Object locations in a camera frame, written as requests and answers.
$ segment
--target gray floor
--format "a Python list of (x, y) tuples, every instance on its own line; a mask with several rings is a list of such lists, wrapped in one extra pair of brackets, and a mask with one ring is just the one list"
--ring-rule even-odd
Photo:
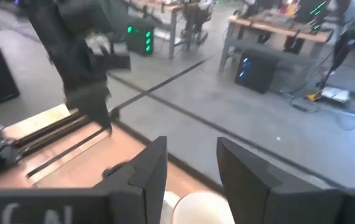
[[(216, 7), (212, 20), (206, 24), (209, 31), (207, 42), (190, 52), (182, 50), (174, 60), (164, 59), (167, 47), (160, 42), (156, 45), (159, 53), (154, 57), (132, 54), (132, 72), (115, 75), (143, 90), (205, 58), (211, 58), (151, 95), (123, 108), (122, 120), (150, 139), (167, 136), (171, 153), (217, 182), (220, 182), (215, 158), (218, 136), (231, 138), (265, 156), (231, 136), (236, 134), (339, 184), (355, 187), (355, 128), (345, 131), (355, 125), (354, 117), (327, 111), (302, 113), (281, 96), (273, 93), (259, 95), (237, 86), (233, 81), (234, 63), (228, 63), (224, 73), (217, 73), (226, 18), (231, 13), (231, 7)], [(0, 47), (22, 93), (20, 98), (0, 105), (0, 123), (7, 126), (61, 104), (64, 96), (60, 78), (47, 60), (43, 46), (35, 41), (36, 35), (30, 25), (0, 11), (0, 27), (3, 28)], [(277, 37), (272, 42), (282, 40)], [(326, 46), (320, 62), (330, 51), (331, 46)], [(292, 84), (301, 80), (303, 77), (295, 76), (292, 71), (279, 72), (273, 86), (279, 89), (283, 87), (282, 83)], [(355, 90), (355, 51), (339, 69), (339, 75), (330, 82)], [(109, 87), (113, 93), (109, 107), (139, 94), (137, 89), (113, 79), (109, 80)], [(166, 106), (163, 101), (222, 126), (230, 136)], [(275, 159), (265, 157), (279, 164)]]

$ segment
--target white cup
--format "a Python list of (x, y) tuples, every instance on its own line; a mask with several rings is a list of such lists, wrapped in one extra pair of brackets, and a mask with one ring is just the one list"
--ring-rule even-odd
[(176, 204), (171, 224), (234, 224), (229, 203), (213, 192), (188, 194)]
[(163, 210), (161, 212), (161, 224), (172, 224), (173, 210), (180, 201), (180, 197), (173, 192), (164, 193)]

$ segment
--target chair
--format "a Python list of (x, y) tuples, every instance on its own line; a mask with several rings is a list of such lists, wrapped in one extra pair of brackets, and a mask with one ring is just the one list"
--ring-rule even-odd
[(188, 7), (187, 10), (184, 10), (183, 14), (187, 22), (186, 28), (181, 32), (181, 37), (183, 39), (187, 38), (189, 20), (191, 16), (194, 16), (192, 41), (197, 45), (203, 44), (208, 37), (208, 33), (202, 30), (202, 25), (211, 20), (214, 6), (215, 4), (213, 2), (207, 1), (205, 4), (199, 4), (197, 8)]

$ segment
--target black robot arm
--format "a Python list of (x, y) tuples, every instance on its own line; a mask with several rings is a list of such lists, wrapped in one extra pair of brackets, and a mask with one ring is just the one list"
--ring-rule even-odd
[(142, 12), (146, 16), (143, 20), (152, 25), (162, 25), (162, 22), (123, 0), (20, 0), (15, 3), (31, 22), (64, 83), (67, 108), (78, 109), (82, 115), (111, 130), (106, 106), (110, 96), (107, 71), (130, 69), (130, 58), (110, 49), (96, 55), (87, 44), (88, 37), (93, 34), (107, 37), (108, 45), (112, 46), (114, 40), (110, 37), (123, 37), (128, 24), (142, 19), (129, 15), (129, 8)]

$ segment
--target workbench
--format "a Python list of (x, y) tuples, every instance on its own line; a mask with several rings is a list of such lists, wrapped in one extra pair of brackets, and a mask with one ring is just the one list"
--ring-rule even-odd
[[(20, 139), (68, 116), (70, 112), (65, 105), (59, 105), (7, 127), (3, 133), (9, 138)], [(105, 169), (135, 157), (146, 148), (143, 143), (123, 129), (113, 125), (111, 136), (107, 132), (102, 132), (46, 168), (38, 170), (32, 176), (27, 176), (41, 164), (99, 130), (99, 126), (90, 123), (23, 158), (17, 166), (0, 175), (0, 189), (92, 187), (102, 180), (102, 172)], [(183, 197), (191, 192), (208, 190), (208, 188), (178, 166), (168, 162), (166, 190)]]
[[(149, 0), (142, 0), (139, 2), (142, 6), (147, 6), (154, 10), (160, 10), (162, 13), (170, 12), (171, 13), (171, 21), (169, 24), (165, 26), (158, 27), (158, 29), (165, 30), (163, 32), (161, 30), (155, 30), (154, 35), (157, 38), (162, 39), (163, 41), (169, 42), (169, 49), (168, 49), (168, 58), (173, 59), (175, 48), (177, 46), (186, 45), (186, 50), (190, 50), (191, 42), (192, 42), (192, 35), (193, 35), (193, 27), (189, 26), (189, 30), (187, 31), (187, 37), (185, 40), (181, 39), (180, 37), (176, 37), (176, 25), (178, 24), (178, 14), (182, 12), (184, 9), (183, 4), (178, 5), (164, 5), (161, 1), (149, 1)], [(188, 7), (197, 7), (198, 3), (190, 3), (187, 5)]]
[[(320, 52), (323, 48), (323, 45), (329, 41), (331, 38), (333, 31), (329, 32), (318, 32), (317, 34), (309, 34), (304, 32), (298, 32), (294, 29), (287, 29), (284, 27), (278, 27), (276, 25), (272, 25), (271, 23), (262, 22), (262, 21), (251, 21), (250, 19), (242, 19), (237, 16), (230, 16), (228, 18), (229, 26), (227, 28), (226, 38), (224, 41), (224, 48), (222, 52), (222, 56), (220, 58), (219, 64), (219, 72), (222, 72), (226, 60), (233, 56), (234, 51), (230, 51), (230, 47), (235, 47), (236, 49), (253, 49), (259, 52), (263, 52), (265, 54), (269, 54), (279, 58), (280, 60), (284, 60), (287, 62), (291, 62), (294, 64), (302, 65), (303, 70), (302, 74), (307, 74), (309, 68), (314, 65), (316, 59), (319, 57)], [(240, 26), (244, 26), (247, 29), (252, 30), (260, 30), (271, 32), (273, 34), (282, 34), (290, 37), (297, 37), (304, 40), (314, 42), (314, 46), (309, 55), (298, 55), (292, 54), (289, 52), (283, 52), (281, 50), (270, 48), (266, 45), (259, 44), (256, 40), (248, 40), (248, 39), (238, 39), (234, 37), (234, 30), (239, 28)]]

